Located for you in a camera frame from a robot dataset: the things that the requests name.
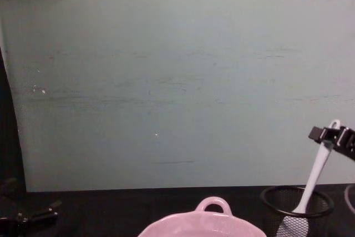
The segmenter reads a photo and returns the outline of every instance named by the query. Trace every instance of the wall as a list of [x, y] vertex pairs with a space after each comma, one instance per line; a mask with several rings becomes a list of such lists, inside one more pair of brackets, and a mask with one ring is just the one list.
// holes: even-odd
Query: wall
[[[304, 184], [355, 127], [354, 0], [0, 0], [30, 191]], [[354, 182], [333, 153], [321, 183]]]

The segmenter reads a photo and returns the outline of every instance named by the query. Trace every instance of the bowl handle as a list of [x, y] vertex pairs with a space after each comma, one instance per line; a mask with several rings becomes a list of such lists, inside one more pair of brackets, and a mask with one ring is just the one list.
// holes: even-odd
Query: bowl handle
[[229, 207], [226, 200], [224, 200], [223, 198], [220, 198], [220, 197], [215, 197], [215, 196], [208, 197], [208, 198], [202, 200], [202, 202], [197, 206], [196, 211], [205, 211], [205, 209], [209, 205], [219, 205], [223, 209], [223, 214], [226, 214], [228, 216], [233, 216], [231, 208]]

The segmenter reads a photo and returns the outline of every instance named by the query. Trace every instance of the pink ceramic dish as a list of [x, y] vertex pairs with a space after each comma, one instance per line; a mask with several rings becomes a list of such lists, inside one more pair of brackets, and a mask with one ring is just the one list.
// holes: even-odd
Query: pink ceramic dish
[[[223, 213], [205, 211], [216, 204]], [[232, 215], [219, 197], [203, 200], [195, 211], [167, 216], [148, 226], [138, 237], [266, 237], [260, 229]]]

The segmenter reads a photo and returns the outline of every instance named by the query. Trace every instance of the black mesh pencil cup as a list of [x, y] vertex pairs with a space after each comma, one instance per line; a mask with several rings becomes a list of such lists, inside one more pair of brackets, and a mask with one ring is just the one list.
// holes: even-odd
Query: black mesh pencil cup
[[332, 199], [314, 191], [306, 213], [294, 213], [303, 191], [296, 186], [273, 186], [261, 193], [261, 201], [268, 207], [263, 221], [267, 237], [328, 236], [328, 216], [334, 209]]

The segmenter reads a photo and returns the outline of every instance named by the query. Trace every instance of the white plastic spoon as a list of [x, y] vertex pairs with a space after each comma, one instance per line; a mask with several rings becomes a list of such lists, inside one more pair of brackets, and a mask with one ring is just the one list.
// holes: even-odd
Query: white plastic spoon
[[[334, 120], [329, 125], [329, 128], [339, 129], [340, 121]], [[317, 180], [322, 172], [322, 169], [327, 162], [327, 159], [333, 149], [331, 144], [321, 143], [319, 146], [316, 160], [313, 164], [311, 175], [303, 192], [302, 198], [298, 206], [294, 209], [294, 213], [304, 214], [306, 212], [308, 201], [311, 198], [313, 190], [315, 189]], [[308, 220], [306, 218], [295, 218], [292, 216], [284, 217], [280, 226], [278, 227], [276, 237], [307, 237], [308, 234]]]

